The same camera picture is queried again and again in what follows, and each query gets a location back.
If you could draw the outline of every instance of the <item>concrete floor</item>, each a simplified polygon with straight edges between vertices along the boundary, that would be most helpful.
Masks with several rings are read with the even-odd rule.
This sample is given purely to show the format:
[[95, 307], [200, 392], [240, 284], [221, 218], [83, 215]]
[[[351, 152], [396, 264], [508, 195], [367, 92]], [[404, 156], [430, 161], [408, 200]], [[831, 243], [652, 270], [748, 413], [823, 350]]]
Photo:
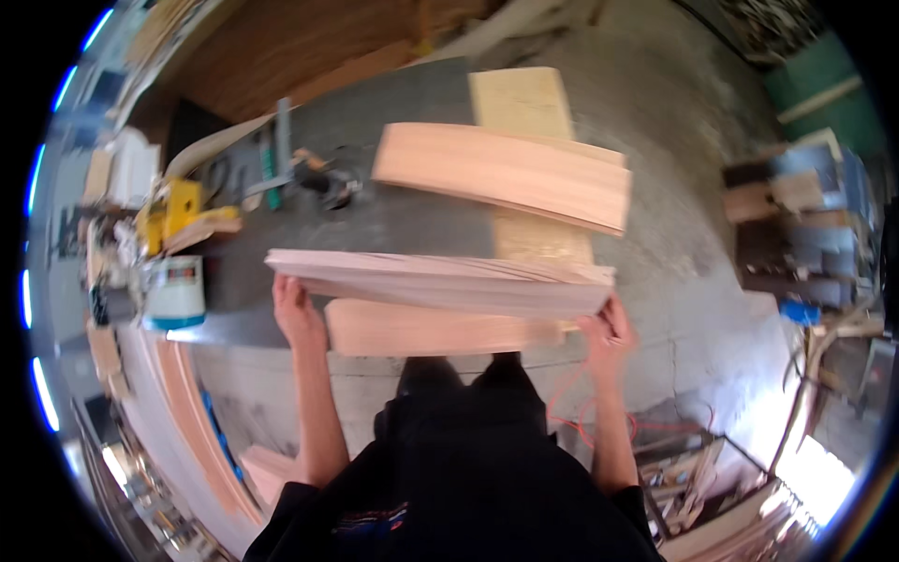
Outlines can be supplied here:
[[[504, 66], [514, 47], [489, 54], [482, 67]], [[767, 464], [793, 400], [793, 388], [781, 388], [791, 333], [769, 296], [740, 290], [733, 230], [720, 203], [722, 165], [777, 141], [760, 78], [668, 0], [610, 1], [597, 27], [568, 34], [527, 65], [558, 68], [577, 139], [624, 153], [633, 171], [627, 234], [593, 239], [596, 263], [618, 268], [619, 293], [642, 339], [625, 378], [628, 410], [706, 424], [712, 406], [712, 429]], [[573, 334], [562, 347], [523, 354], [544, 400], [584, 351]], [[251, 443], [296, 453], [288, 352], [194, 346], [193, 357], [235, 453]], [[372, 439], [374, 414], [396, 392], [402, 359], [333, 354], [329, 361], [355, 455]], [[452, 361], [471, 380], [489, 358]], [[576, 419], [590, 391], [581, 378], [553, 414]], [[588, 461], [574, 432], [563, 427], [560, 437]]]

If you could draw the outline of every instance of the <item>black shirt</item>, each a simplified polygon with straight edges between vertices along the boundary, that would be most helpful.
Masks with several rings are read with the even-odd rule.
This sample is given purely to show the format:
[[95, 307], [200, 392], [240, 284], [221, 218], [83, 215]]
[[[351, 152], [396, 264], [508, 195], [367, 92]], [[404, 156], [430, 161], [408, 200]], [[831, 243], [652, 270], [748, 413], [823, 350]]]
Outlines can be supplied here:
[[529, 397], [466, 388], [386, 412], [324, 489], [285, 485], [244, 560], [660, 559], [639, 486], [603, 495]]

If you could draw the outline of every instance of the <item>person's left hand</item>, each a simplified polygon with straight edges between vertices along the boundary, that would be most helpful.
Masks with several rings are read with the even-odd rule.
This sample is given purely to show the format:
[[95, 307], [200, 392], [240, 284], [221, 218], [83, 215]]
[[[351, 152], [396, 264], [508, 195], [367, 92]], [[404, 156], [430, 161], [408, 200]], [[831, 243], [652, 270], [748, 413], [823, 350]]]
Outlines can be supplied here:
[[275, 321], [294, 353], [324, 354], [327, 351], [325, 322], [313, 308], [309, 294], [299, 279], [275, 273], [271, 299], [275, 304]]

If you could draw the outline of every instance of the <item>person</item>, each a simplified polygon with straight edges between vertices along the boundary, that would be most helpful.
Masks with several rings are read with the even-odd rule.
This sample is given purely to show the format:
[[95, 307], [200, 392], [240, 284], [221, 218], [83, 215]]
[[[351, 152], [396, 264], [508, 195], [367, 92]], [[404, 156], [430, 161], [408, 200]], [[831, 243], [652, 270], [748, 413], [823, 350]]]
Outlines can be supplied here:
[[293, 355], [299, 454], [244, 560], [659, 560], [631, 454], [620, 378], [637, 336], [619, 298], [577, 324], [596, 398], [592, 473], [547, 435], [518, 353], [465, 386], [446, 358], [409, 358], [375, 440], [350, 462], [322, 318], [276, 274]]

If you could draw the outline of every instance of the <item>wooden wall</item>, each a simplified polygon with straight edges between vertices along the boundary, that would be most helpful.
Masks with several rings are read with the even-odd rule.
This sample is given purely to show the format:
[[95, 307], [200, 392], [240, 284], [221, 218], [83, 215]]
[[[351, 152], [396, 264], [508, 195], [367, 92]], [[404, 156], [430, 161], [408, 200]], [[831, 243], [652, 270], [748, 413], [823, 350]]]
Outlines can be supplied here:
[[[344, 62], [415, 38], [415, 0], [253, 0], [216, 29], [170, 84], [232, 122], [258, 117], [277, 100]], [[491, 0], [430, 0], [430, 28], [486, 17]]]

